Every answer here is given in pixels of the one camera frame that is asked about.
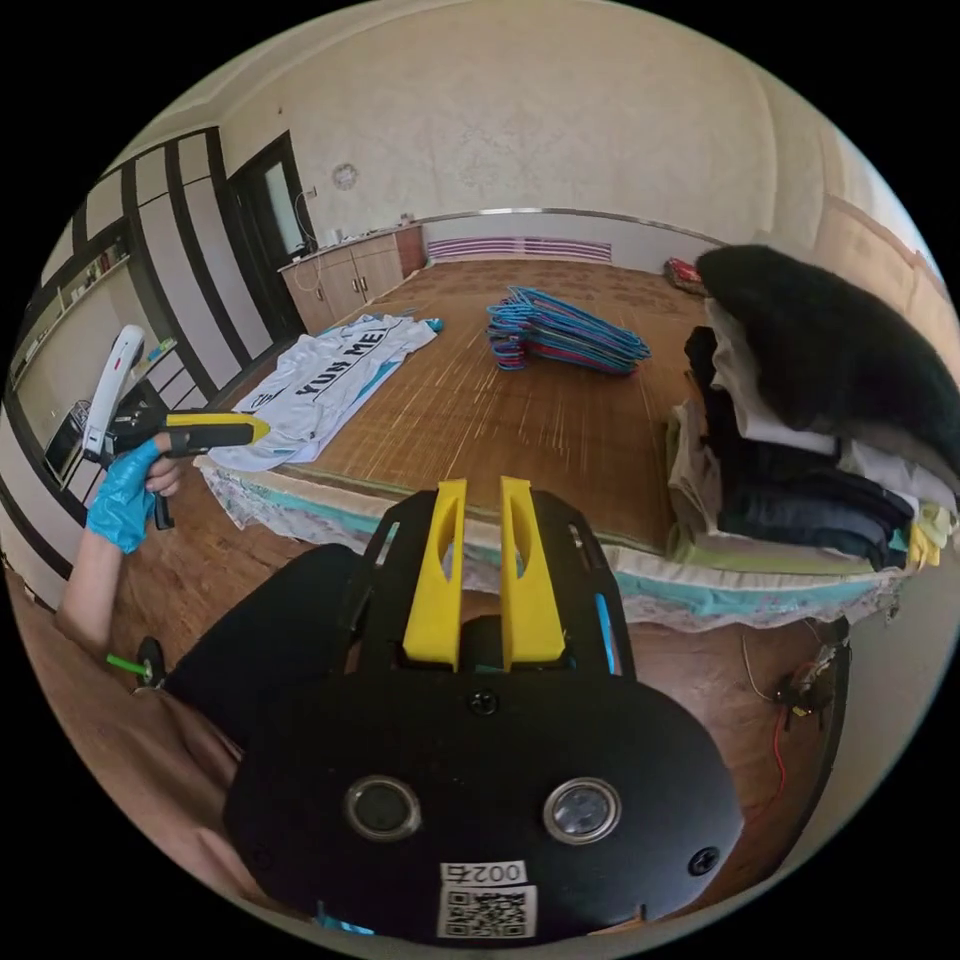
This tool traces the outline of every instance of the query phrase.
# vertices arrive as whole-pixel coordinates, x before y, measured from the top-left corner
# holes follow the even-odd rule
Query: black fuzzy garment
[[[788,427],[859,438],[858,423],[892,426],[960,476],[960,390],[896,310],[828,270],[758,244],[710,250],[697,270],[709,295],[742,324],[760,368],[760,395]]]

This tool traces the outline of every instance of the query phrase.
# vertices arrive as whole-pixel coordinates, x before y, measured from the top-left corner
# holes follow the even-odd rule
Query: pile of hangers
[[[539,290],[509,290],[509,297],[487,308],[492,317],[487,336],[501,370],[521,370],[532,355],[626,376],[650,356],[650,348],[629,330]]]

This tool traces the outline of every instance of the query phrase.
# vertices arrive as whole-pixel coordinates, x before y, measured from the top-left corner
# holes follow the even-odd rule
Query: hand
[[[124,553],[140,546],[156,496],[171,496],[179,485],[178,464],[162,456],[169,449],[169,435],[160,434],[114,461],[87,512],[91,533]]]

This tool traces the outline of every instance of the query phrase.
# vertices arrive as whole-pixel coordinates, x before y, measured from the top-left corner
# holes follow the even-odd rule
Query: wooden floor
[[[132,658],[142,638],[152,635],[168,666],[242,597],[308,549],[265,527],[237,530],[193,467],[172,513],[176,527],[163,533],[151,528],[127,561],[114,629],[120,656]],[[466,616],[488,612],[492,599],[471,597]],[[746,634],[754,676],[766,691],[818,647],[803,623]],[[821,768],[826,734],[813,719],[794,722],[781,741],[786,790],[757,817],[779,783],[772,750],[777,709],[750,689],[740,629],[685,635],[640,625],[631,628],[631,637],[638,676],[683,704],[713,735],[748,819],[732,857],[696,905],[705,906],[768,876],[787,853]]]

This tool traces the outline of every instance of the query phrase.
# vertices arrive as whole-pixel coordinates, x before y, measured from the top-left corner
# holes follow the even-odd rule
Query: red wire
[[[774,794],[773,800],[771,800],[770,803],[774,803],[780,799],[780,796],[783,794],[783,788],[787,785],[787,768],[783,765],[783,757],[780,756],[780,731],[783,729],[786,718],[787,708],[782,707],[780,709],[780,715],[777,717],[776,725],[773,728],[773,755],[777,758],[777,767],[780,770],[780,786],[777,787],[777,792]]]
[[[817,664],[815,664],[813,661],[808,661],[807,663],[801,663],[800,666],[798,666],[796,670],[793,671],[793,679],[796,680],[796,678],[800,675],[801,671],[809,670],[811,667],[815,667],[816,665]],[[777,715],[777,722],[773,728],[773,755],[777,760],[777,769],[780,771],[780,784],[777,787],[777,792],[763,805],[763,807],[760,809],[758,813],[754,814],[747,821],[748,824],[753,823],[755,820],[759,820],[760,817],[762,817],[770,809],[770,807],[773,806],[773,804],[775,804],[780,799],[780,797],[783,796],[783,791],[786,789],[787,768],[784,766],[783,757],[780,754],[780,733],[782,732],[786,724],[788,709],[789,709],[788,707],[780,708],[780,712]]]

